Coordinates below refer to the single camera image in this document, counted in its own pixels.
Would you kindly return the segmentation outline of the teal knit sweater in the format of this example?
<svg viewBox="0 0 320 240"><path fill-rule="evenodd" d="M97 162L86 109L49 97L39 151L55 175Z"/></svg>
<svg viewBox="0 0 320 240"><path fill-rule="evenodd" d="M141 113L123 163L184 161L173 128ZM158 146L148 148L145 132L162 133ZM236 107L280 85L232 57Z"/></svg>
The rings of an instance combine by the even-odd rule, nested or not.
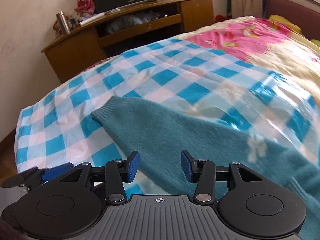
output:
<svg viewBox="0 0 320 240"><path fill-rule="evenodd" d="M319 239L319 167L295 148L141 98L113 96L91 116L125 155L140 153L140 170L167 193L194 192L180 165L183 150L221 166L238 161L302 198L300 237Z"/></svg>

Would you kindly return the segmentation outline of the blue checkered plastic sheet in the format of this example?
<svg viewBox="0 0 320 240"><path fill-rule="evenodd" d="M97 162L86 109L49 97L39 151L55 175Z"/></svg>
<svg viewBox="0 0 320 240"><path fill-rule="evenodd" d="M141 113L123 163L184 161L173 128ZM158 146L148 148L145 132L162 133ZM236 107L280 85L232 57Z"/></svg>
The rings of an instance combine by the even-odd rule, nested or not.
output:
<svg viewBox="0 0 320 240"><path fill-rule="evenodd" d="M215 49L169 38L131 49L52 90L17 122L18 172L124 154L91 113L112 96L143 98L292 147L319 165L319 108L288 77Z"/></svg>

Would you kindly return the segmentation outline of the wooden TV cabinet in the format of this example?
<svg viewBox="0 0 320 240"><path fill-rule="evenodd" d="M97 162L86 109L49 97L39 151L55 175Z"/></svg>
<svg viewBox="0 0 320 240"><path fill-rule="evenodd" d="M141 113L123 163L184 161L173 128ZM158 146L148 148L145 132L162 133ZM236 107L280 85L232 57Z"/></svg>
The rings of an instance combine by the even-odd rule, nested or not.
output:
<svg viewBox="0 0 320 240"><path fill-rule="evenodd" d="M158 18L127 27L112 34L112 23L130 16ZM178 34L195 31L214 23L213 0L164 0L144 2L106 13L53 40L42 52L60 82L65 82L101 60Z"/></svg>

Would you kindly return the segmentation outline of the floral pink cream quilt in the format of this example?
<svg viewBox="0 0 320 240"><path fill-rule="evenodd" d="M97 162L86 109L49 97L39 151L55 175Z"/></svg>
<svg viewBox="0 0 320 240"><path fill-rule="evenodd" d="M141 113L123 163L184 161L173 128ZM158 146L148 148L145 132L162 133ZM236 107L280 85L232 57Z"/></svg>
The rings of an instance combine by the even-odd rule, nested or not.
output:
<svg viewBox="0 0 320 240"><path fill-rule="evenodd" d="M185 33L182 38L283 74L319 102L319 46L279 21L239 17Z"/></svg>

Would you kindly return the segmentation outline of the yellow green pillow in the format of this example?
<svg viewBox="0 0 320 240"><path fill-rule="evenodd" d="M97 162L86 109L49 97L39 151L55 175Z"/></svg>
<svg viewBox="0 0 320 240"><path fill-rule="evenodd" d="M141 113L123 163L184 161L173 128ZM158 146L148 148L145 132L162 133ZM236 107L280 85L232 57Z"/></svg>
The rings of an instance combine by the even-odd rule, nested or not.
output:
<svg viewBox="0 0 320 240"><path fill-rule="evenodd" d="M279 16L279 15L271 15L268 18L270 21L274 21L274 22L279 22L287 27L289 27L290 29L294 30L295 32L302 34L302 30L299 26L291 23L289 20L287 20L286 18Z"/></svg>

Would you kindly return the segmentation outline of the maroon bed headboard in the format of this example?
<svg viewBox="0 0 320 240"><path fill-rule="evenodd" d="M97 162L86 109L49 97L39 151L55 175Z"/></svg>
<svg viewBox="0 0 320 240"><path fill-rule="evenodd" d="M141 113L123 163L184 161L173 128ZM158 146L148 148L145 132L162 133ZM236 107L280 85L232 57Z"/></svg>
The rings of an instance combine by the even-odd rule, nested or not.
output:
<svg viewBox="0 0 320 240"><path fill-rule="evenodd" d="M314 0L266 0L265 17L279 15L301 28L302 34L319 40L319 2Z"/></svg>

